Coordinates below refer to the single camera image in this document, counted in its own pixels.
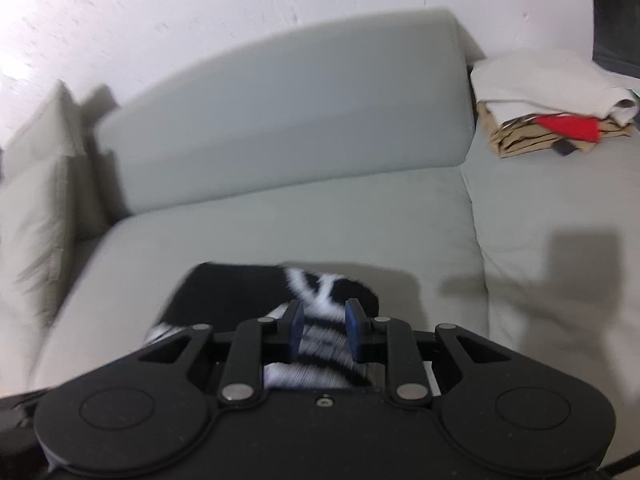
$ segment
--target white folded garment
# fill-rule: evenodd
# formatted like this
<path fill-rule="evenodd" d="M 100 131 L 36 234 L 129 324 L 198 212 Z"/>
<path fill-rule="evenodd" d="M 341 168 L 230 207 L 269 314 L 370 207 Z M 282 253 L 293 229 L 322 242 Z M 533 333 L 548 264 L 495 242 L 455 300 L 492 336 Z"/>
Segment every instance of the white folded garment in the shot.
<path fill-rule="evenodd" d="M 529 114 L 570 113 L 611 116 L 624 126 L 639 109 L 609 73 L 569 50 L 518 50 L 479 61 L 471 83 L 498 124 Z"/>

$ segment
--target sofa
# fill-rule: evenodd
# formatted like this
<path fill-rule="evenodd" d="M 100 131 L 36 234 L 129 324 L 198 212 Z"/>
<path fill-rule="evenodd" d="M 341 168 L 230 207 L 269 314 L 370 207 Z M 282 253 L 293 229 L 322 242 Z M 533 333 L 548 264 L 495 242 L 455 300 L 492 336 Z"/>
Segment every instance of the sofa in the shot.
<path fill-rule="evenodd" d="M 606 461 L 640 447 L 640 137 L 499 160 L 446 10 L 200 62 L 85 141 L 111 227 L 73 246 L 26 389 L 139 348 L 201 262 L 286 263 L 360 280 L 417 330 L 452 322 L 594 384 L 618 417 Z"/>

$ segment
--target white wall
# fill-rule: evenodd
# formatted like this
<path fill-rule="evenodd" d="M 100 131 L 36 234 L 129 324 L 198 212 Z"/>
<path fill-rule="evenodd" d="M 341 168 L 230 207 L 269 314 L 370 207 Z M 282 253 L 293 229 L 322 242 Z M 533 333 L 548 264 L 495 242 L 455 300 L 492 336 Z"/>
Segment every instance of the white wall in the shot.
<path fill-rule="evenodd" d="M 107 84 L 123 103 L 197 60 L 276 31 L 429 6 L 451 8 L 488 56 L 523 46 L 591 56 L 592 0 L 0 0 L 0 144 L 58 78 L 80 99 Z"/>

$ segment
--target black and white knit fabric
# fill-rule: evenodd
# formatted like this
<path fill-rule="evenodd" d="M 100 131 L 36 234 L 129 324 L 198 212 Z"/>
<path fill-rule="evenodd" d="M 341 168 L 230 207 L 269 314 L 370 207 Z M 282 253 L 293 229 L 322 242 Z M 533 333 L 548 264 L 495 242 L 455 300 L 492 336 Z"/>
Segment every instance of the black and white knit fabric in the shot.
<path fill-rule="evenodd" d="M 184 327 L 206 323 L 230 332 L 247 319 L 279 318 L 292 300 L 303 302 L 305 329 L 292 364 L 264 367 L 268 388 L 342 388 L 368 386 L 367 366 L 353 361 L 346 338 L 344 304 L 357 298 L 369 317 L 378 298 L 366 286 L 339 274 L 293 267 L 206 263 L 195 267 L 148 331 L 151 344 Z"/>

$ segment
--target red cloth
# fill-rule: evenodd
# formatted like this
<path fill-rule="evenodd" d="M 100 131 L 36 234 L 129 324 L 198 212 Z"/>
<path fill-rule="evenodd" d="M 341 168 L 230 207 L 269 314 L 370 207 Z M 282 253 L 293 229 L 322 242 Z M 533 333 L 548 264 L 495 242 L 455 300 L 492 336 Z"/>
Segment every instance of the red cloth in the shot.
<path fill-rule="evenodd" d="M 600 142 L 600 126 L 594 117 L 575 115 L 540 115 L 534 118 L 541 126 L 570 139 Z"/>

